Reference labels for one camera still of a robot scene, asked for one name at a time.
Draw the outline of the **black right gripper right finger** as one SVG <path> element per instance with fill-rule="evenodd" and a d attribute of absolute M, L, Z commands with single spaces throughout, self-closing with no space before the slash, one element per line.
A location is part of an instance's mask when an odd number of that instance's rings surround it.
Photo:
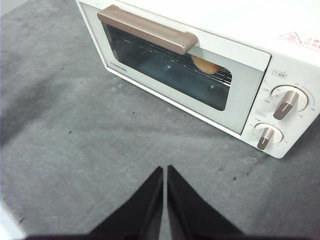
<path fill-rule="evenodd" d="M 173 237 L 243 237 L 210 206 L 173 165 L 167 167 L 167 209 Z"/>

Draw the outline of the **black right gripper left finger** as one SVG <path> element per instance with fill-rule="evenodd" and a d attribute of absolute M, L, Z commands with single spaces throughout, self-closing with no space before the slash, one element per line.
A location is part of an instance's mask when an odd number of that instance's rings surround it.
<path fill-rule="evenodd" d="M 163 212 L 163 168 L 158 166 L 137 191 L 90 234 L 100 237 L 158 237 Z"/>

